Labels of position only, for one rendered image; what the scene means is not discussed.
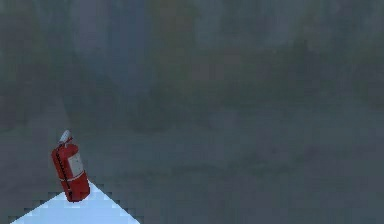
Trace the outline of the red fire extinguisher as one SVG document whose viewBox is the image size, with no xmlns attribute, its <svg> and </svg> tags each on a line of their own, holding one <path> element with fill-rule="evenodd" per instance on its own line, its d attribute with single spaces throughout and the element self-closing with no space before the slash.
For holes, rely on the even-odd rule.
<svg viewBox="0 0 384 224">
<path fill-rule="evenodd" d="M 79 147 L 72 140 L 71 132 L 65 130 L 52 150 L 51 158 L 66 199 L 75 203 L 90 194 L 90 186 Z"/>
</svg>

